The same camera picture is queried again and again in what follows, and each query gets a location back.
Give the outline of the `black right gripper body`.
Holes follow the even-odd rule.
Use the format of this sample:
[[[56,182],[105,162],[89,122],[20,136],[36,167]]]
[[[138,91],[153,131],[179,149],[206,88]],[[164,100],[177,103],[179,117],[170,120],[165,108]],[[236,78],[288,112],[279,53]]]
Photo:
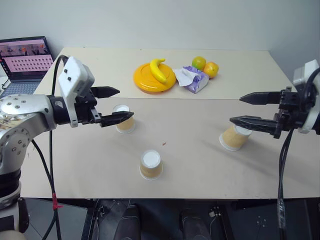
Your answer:
[[[279,139],[282,131],[302,128],[307,116],[308,114],[300,108],[300,95],[292,92],[289,86],[281,90],[278,112],[273,117],[276,121],[273,137]]]

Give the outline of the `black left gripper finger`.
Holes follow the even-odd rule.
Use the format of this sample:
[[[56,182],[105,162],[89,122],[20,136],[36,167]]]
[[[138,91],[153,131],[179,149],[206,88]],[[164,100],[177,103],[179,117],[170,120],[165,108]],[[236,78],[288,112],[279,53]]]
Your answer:
[[[113,112],[110,115],[102,116],[99,124],[102,128],[108,127],[108,126],[113,126],[113,125],[118,125],[118,124],[121,124],[122,122],[128,120],[133,115],[134,115],[134,113],[131,111]]]
[[[119,94],[120,91],[110,86],[99,86],[95,88],[95,97],[98,99],[109,98]]]

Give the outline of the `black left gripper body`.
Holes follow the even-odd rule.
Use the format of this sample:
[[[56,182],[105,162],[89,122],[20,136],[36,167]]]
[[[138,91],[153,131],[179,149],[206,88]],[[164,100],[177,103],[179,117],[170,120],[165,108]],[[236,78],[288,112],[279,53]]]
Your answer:
[[[100,93],[102,93],[102,87],[92,87],[84,96],[75,98],[74,107],[78,123],[87,125],[101,122],[101,114],[96,110]]]

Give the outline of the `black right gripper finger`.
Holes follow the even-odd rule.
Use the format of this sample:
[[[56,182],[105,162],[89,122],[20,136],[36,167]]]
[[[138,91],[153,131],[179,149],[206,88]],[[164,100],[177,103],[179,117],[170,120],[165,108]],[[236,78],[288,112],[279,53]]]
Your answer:
[[[256,116],[236,116],[231,117],[229,121],[241,128],[248,129],[251,131],[269,133],[271,135],[275,134],[277,128],[277,121],[262,119],[261,117]]]
[[[240,101],[251,105],[279,104],[280,91],[252,92],[240,97]]]

